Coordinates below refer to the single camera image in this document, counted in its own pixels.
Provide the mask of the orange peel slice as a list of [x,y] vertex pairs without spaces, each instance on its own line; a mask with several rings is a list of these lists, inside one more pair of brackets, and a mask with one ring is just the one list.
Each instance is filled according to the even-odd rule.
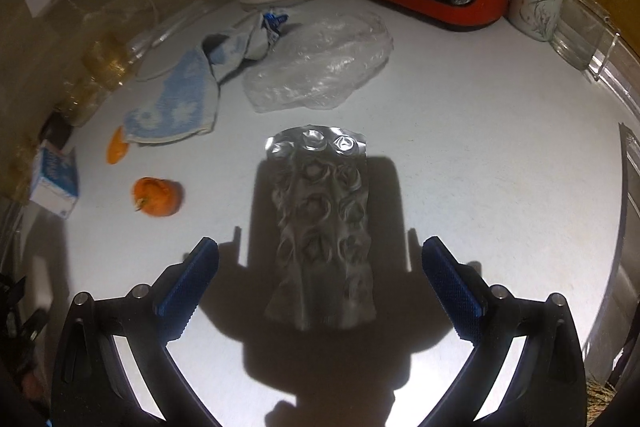
[[129,150],[129,143],[124,138],[124,128],[119,126],[113,133],[106,150],[106,161],[115,165],[124,158]]

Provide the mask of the dark round jar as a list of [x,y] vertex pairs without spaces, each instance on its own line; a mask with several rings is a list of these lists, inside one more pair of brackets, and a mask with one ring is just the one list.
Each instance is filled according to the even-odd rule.
[[69,124],[63,115],[58,112],[52,112],[38,133],[40,143],[48,142],[62,152],[68,152],[70,146],[70,138],[74,132],[74,127]]

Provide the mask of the silver foil blister pack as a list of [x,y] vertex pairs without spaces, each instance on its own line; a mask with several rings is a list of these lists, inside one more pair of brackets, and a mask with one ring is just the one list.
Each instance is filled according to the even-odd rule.
[[273,135],[266,155],[280,231],[266,317],[299,331],[374,321],[366,139],[308,124]]

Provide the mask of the blue white floral cloth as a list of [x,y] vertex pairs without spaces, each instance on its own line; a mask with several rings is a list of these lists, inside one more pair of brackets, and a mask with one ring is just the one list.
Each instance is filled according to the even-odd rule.
[[262,13],[247,15],[236,25],[206,36],[183,54],[157,100],[126,114],[125,141],[160,145],[211,132],[221,83],[242,66],[262,60],[274,46],[268,44],[262,28]]

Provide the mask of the clear crumpled plastic bag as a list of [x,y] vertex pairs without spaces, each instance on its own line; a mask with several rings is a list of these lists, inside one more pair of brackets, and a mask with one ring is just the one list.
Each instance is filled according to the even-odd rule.
[[244,93],[258,113],[334,109],[381,72],[393,49],[392,35],[373,12],[298,24],[244,72]]

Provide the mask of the blue white milk carton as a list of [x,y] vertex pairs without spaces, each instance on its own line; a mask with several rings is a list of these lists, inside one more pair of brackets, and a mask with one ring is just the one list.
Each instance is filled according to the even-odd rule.
[[29,200],[55,216],[67,219],[78,198],[75,151],[65,154],[51,142],[42,141],[32,162]]

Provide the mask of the clear glass mug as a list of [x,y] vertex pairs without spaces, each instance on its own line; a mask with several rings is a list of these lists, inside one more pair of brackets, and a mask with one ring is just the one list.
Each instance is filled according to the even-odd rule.
[[565,62],[598,81],[618,40],[620,30],[596,0],[563,0],[550,44]]

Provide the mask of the stainless steel sink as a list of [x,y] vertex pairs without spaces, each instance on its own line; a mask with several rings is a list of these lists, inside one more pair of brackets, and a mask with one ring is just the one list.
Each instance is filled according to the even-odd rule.
[[616,388],[639,358],[639,140],[620,125],[622,202],[608,283],[584,348],[587,376]]

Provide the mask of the orange peel cup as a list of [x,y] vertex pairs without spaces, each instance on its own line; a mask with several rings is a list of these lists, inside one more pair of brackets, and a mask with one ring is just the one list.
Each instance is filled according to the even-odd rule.
[[182,187],[171,180],[141,178],[131,190],[134,210],[148,216],[163,218],[174,215],[182,204]]

